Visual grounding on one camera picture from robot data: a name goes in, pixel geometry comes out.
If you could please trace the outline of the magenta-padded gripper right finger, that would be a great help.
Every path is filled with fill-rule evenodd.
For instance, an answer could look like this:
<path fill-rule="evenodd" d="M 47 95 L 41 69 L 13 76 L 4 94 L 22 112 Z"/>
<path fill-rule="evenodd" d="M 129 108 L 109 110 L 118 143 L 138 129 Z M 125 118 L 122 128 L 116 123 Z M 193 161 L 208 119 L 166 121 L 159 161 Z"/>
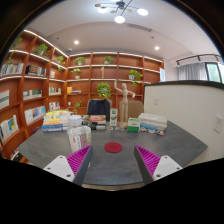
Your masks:
<path fill-rule="evenodd" d="M 134 156 L 145 185 L 182 169 L 182 167 L 168 155 L 158 156 L 138 145 L 134 147 Z"/>

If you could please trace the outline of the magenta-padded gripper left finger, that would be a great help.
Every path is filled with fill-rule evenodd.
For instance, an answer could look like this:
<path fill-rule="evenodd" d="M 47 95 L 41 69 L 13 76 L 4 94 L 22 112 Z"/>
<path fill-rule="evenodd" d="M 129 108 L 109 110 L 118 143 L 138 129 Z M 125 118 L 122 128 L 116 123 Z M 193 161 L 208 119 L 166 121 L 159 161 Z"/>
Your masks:
<path fill-rule="evenodd" d="M 44 170 L 81 186 L 92 155 L 93 147 L 87 146 L 67 157 L 59 155 Z"/>

